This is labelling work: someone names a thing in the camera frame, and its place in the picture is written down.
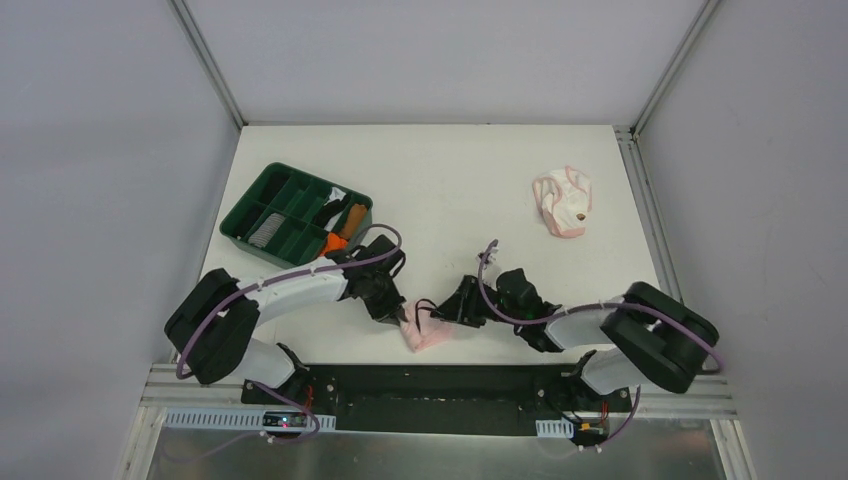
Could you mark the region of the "pink underwear navy trim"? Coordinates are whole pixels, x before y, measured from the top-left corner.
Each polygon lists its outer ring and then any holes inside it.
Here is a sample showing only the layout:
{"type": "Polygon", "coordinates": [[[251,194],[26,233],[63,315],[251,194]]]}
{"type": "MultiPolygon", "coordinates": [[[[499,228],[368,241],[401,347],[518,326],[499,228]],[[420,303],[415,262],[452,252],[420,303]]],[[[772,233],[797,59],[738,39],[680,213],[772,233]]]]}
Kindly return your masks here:
{"type": "Polygon", "coordinates": [[[420,353],[452,339],[454,325],[430,316],[430,312],[436,308],[433,301],[422,298],[409,303],[405,308],[408,322],[400,326],[400,332],[411,352],[420,353]]]}

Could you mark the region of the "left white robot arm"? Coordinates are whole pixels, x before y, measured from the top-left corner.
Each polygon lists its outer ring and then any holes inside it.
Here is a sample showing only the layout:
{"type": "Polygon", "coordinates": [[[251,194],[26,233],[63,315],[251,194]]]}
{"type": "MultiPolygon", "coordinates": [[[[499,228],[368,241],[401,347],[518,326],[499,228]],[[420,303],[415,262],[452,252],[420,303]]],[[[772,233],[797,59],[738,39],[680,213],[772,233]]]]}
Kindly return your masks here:
{"type": "Polygon", "coordinates": [[[293,404],[304,394],[304,365],[290,348],[256,339],[255,330],[287,313],[346,299],[361,300],[373,320],[396,324],[405,299],[394,278],[404,263],[400,246],[380,235],[269,278],[240,280],[223,268],[211,270],[164,326],[179,353],[176,374],[202,385],[233,376],[293,404]]]}

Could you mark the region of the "white underwear pink trim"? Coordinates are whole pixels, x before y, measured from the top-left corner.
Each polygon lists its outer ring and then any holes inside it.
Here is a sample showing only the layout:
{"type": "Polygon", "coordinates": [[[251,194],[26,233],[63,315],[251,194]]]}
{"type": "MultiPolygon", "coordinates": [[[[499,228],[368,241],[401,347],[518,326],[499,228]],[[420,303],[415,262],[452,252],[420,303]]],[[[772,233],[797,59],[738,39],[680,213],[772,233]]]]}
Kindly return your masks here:
{"type": "Polygon", "coordinates": [[[590,177],[566,165],[536,177],[531,188],[548,232],[561,239],[573,239],[586,233],[593,208],[590,177]]]}

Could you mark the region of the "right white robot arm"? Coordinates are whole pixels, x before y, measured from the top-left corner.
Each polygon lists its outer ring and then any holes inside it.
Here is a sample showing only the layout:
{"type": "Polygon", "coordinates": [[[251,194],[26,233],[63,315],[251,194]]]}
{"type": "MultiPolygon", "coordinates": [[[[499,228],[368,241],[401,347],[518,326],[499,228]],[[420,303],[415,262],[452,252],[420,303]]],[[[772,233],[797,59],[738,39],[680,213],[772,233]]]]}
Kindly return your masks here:
{"type": "Polygon", "coordinates": [[[686,393],[720,338],[712,323],[648,283],[635,282],[610,300],[566,308],[544,300],[523,269],[505,271],[494,282],[466,275],[429,312],[474,328],[507,323],[541,353],[587,347],[567,375],[569,400],[583,410],[615,390],[645,383],[686,393]]]}

